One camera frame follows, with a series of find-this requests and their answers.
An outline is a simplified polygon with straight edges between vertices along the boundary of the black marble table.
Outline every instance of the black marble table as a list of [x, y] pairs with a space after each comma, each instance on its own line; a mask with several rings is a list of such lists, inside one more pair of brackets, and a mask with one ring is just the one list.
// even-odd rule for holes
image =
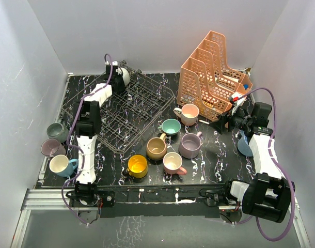
[[[147, 76], [169, 87], [173, 90], [175, 95], [177, 95], [179, 73], [148, 74]], [[96, 75], [70, 76], [68, 78], [64, 104], [96, 78]], [[95, 85], [93, 84], [85, 93], [89, 93], [94, 87]], [[178, 105], [175, 99], [167, 110], [164, 111], [155, 123], [142, 135], [139, 141], [125, 154], [115, 154], [105, 145], [97, 141], [94, 167], [97, 175], [96, 182], [99, 187], [118, 185], [158, 186], [168, 184], [215, 184], [225, 182], [229, 178], [236, 178], [248, 182], [252, 180], [255, 174], [253, 160], [243, 156], [237, 150], [239, 130], [233, 130], [232, 132], [220, 135], [212, 127], [201, 122], [197, 122], [192, 127], [182, 125], [180, 133], [175, 136], [169, 136], [166, 139], [168, 152], [178, 152], [181, 137], [185, 133], [197, 133], [199, 131], [203, 133], [203, 146], [199, 156], [195, 159], [183, 158], [183, 167], [187, 170], [186, 175], [169, 175], [163, 170], [162, 160], [156, 162], [148, 159], [149, 169], [145, 178], [137, 181], [131, 177], [124, 177], [122, 171], [127, 168], [129, 158], [135, 154], [146, 156], [145, 149], [147, 141], [152, 137], [158, 137], [160, 135], [158, 126], [168, 118], [177, 118], [172, 111], [176, 106]], [[248, 109], [253, 106], [250, 98], [245, 102], [245, 106]], [[68, 126], [70, 126], [71, 118], [62, 113], [61, 117], [64, 118]], [[72, 135], [71, 140], [76, 143], [74, 135]], [[68, 148], [67, 156], [69, 159], [78, 158], [78, 151]], [[43, 183], [37, 183], [36, 188], [59, 188], [64, 184], [65, 180], [66, 178], [59, 177], [51, 172], [47, 165], [44, 181]]]

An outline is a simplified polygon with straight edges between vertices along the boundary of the green cup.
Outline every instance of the green cup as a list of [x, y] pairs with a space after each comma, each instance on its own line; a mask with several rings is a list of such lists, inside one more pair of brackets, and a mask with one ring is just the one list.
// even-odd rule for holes
[[157, 129], [167, 135], [175, 135], [181, 128], [180, 122], [175, 119], [165, 120]]

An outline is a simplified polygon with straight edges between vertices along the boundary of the blue mug handle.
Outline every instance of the blue mug handle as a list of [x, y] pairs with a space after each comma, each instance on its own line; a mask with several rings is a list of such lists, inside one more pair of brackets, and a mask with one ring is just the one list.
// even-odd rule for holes
[[76, 168], [78, 167], [78, 159], [71, 159], [71, 160], [69, 160], [69, 163], [70, 163], [70, 164], [72, 164], [72, 163], [74, 163], [74, 162], [76, 162], [76, 164], [73, 165], [73, 169], [76, 169]]

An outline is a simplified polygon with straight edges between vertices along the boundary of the purple mug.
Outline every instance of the purple mug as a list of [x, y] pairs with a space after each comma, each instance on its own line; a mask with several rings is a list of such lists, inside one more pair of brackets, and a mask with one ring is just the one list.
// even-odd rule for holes
[[187, 159], [193, 159], [198, 156], [202, 145], [201, 136], [201, 132], [185, 134], [179, 145], [179, 153]]

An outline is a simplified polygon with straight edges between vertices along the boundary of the metal grid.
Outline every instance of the metal grid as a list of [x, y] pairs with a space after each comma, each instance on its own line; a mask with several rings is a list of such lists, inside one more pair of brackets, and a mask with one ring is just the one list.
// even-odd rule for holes
[[[125, 153], [173, 102], [171, 89], [145, 76], [140, 70], [133, 70], [123, 61], [120, 66], [130, 74], [126, 90], [113, 94], [100, 108], [102, 129], [98, 140], [114, 153]], [[93, 84], [102, 83], [98, 77], [62, 106], [72, 118], [69, 103], [83, 96]]]

